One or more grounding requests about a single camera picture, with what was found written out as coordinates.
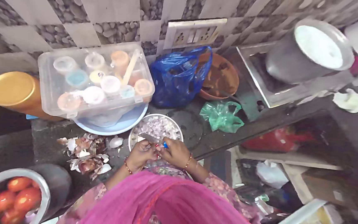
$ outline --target transparent plastic box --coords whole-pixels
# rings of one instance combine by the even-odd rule
[[[62,49],[38,58],[42,109],[63,118],[149,102],[155,91],[140,45]]]

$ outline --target blue plastic bag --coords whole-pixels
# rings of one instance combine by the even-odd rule
[[[208,62],[197,69],[199,56],[207,52],[211,54]],[[209,46],[157,58],[150,65],[156,87],[152,103],[166,108],[186,106],[200,92],[211,64],[212,49]]]

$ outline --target woman's hand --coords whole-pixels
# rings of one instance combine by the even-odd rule
[[[168,163],[184,169],[190,159],[190,152],[186,145],[180,140],[173,140],[167,137],[164,137],[163,140],[167,143],[169,149],[156,147],[160,157]]]
[[[142,140],[135,144],[131,153],[127,158],[127,166],[132,173],[137,173],[142,170],[147,160],[156,160],[156,149],[151,147],[145,151],[146,147],[150,145],[149,141]]]

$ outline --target red tomato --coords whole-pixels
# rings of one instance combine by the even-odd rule
[[[17,194],[15,209],[28,212],[39,205],[40,201],[41,191],[37,188],[30,187]]]
[[[33,181],[33,183],[31,184],[33,187],[39,189],[39,185],[37,184],[37,182]]]
[[[3,191],[0,193],[0,212],[13,207],[15,202],[15,193],[11,191]]]
[[[21,191],[30,186],[32,182],[33,180],[27,177],[15,177],[7,183],[7,189],[13,192]]]
[[[20,211],[20,210],[11,208],[4,213],[3,217],[1,218],[1,223],[2,224],[19,224],[19,223],[22,223],[25,216],[26,216],[25,211]]]

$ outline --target green plastic bag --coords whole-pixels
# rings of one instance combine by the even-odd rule
[[[234,112],[230,112],[229,106],[236,106]],[[236,102],[207,102],[200,111],[204,120],[209,121],[212,131],[217,129],[228,133],[236,131],[244,125],[244,122],[235,114],[241,109]]]

